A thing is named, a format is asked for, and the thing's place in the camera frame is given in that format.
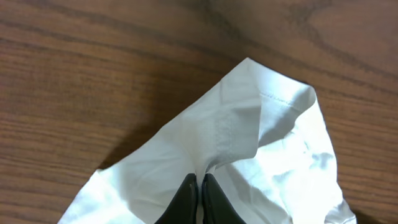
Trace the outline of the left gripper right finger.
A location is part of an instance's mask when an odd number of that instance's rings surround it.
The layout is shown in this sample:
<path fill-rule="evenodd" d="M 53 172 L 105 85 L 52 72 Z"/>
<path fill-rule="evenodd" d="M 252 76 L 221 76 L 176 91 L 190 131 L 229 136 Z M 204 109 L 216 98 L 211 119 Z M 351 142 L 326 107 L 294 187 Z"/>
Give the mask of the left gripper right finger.
<path fill-rule="evenodd" d="M 201 191 L 203 224 L 246 224 L 229 202 L 213 174 L 205 175 Z"/>

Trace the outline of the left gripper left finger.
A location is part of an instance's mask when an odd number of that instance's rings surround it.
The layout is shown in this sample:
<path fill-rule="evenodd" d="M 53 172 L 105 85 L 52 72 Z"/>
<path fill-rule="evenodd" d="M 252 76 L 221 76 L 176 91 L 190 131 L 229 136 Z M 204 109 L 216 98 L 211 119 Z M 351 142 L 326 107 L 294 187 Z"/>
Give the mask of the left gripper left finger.
<path fill-rule="evenodd" d="M 198 184 L 195 174 L 187 174 L 169 206 L 155 224 L 196 224 Z"/>

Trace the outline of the white t-shirt with black logo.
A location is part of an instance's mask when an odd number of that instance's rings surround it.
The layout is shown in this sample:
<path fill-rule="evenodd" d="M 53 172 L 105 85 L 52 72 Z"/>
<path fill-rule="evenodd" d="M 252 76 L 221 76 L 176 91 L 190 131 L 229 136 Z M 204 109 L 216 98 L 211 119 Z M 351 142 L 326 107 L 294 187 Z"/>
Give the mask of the white t-shirt with black logo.
<path fill-rule="evenodd" d="M 139 149 L 98 169 L 61 223 L 155 223 L 206 175 L 246 223 L 356 223 L 314 88 L 247 58 Z"/>

